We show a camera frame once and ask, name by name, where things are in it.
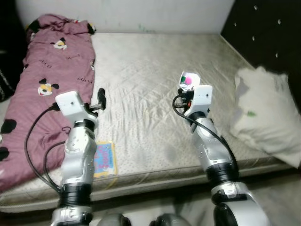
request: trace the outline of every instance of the white wall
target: white wall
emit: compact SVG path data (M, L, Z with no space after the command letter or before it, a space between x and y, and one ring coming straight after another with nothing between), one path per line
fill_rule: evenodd
M219 33L234 0L17 0L24 26L46 13L87 19L99 32Z

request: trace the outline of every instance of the floor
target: floor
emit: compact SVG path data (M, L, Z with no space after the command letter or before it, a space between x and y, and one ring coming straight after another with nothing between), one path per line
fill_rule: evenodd
M301 225L301 180L297 171L287 170L263 176L245 178L244 181L261 204L273 226ZM214 205L210 200L208 185L188 186L132 195L94 203L96 226L110 213L123 213L133 226L148 226L163 213L176 213L186 218L192 226L213 226ZM3 215L0 225L48 226L52 211Z

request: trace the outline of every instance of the cartoon face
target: cartoon face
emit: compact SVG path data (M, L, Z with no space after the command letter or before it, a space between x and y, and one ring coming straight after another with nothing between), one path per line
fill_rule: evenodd
M59 41L57 41L56 43L51 42L51 44L54 46L54 48L61 48L61 49L66 49L67 45L66 45L66 40L64 38L61 38Z
M41 81L39 81L39 84L40 84L40 87L38 88L38 94L41 97L51 95L52 88L59 89L58 84L51 85L50 83L47 83L46 79L42 79Z

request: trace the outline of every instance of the mattress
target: mattress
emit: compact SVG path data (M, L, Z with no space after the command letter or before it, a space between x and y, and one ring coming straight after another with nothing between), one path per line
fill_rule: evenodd
M248 65L219 35L96 33L92 42L96 52L92 104L100 87L107 97L96 140L114 143L118 169L115 176L94 180L93 201L207 182L189 126L171 108L182 71L198 72L202 84L213 86L209 116L229 143L242 176L289 168L229 133L234 75ZM59 183L59 169L50 175ZM2 193L0 211L54 208L57 198L34 179Z

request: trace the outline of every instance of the black cable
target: black cable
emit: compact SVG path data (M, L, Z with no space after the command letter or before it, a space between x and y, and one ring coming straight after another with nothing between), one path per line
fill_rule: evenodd
M55 187L57 187L57 189L60 189L59 185L57 185L52 179L51 177L49 176L48 174L48 170L47 170L47 156L48 156L48 153L53 149L55 148L56 146L59 146L59 145L62 145L64 144L65 142L62 141L62 142L59 142L59 143L56 143L54 145L52 145L50 148L47 149L47 151L45 152L45 155L44 155L44 159L43 159L43 169L44 169L44 174L45 176L47 177L48 181Z
M27 149L27 143L28 143L28 139L29 139L29 136L30 134L32 133L32 130L33 128L35 127L35 125L37 124L37 122L40 120L40 118L46 114L47 112L49 111L52 111L52 110L56 110L56 103L53 104L51 107L49 107L48 109L46 109L45 111L43 111L37 118L36 120L33 122L32 126L30 127L27 135L26 135L26 138L25 138L25 141L24 141L24 152L25 152L25 156L26 156L26 159L27 159L27 162L29 164L29 166L31 167L32 171L34 172L34 174L39 178L41 179L45 184L47 184L48 186L50 186L51 188L53 188L56 192L60 193L59 189L55 186L53 186L49 181L47 181L39 172L38 170L34 167L31 159L30 159L30 156L29 156L29 153L28 153L28 149Z
M191 119L189 117L187 117L186 115L182 114L181 112L179 112L176 107L175 107L175 101L177 100L177 98L179 97L182 97L183 95L177 95L174 97L173 99L173 103L172 103L172 106L173 106L173 110L174 112L176 112L177 115L181 116L182 118L186 119L186 120L189 120L191 121L192 123L196 124L197 126L203 128L204 130L206 130L208 133L210 133L212 136L214 136L219 142L221 142L225 148L228 150L231 158L232 158L232 161L233 161L233 167L234 169L238 170L238 165L237 165L237 162L236 162L236 159L235 159L235 156L233 154L233 152L231 151L229 145L227 144L227 142L225 141L225 139L222 137L220 138L216 133L214 133L213 131L211 131L210 129L208 129L206 126L202 125L201 123L199 123L198 121L195 121L194 119Z

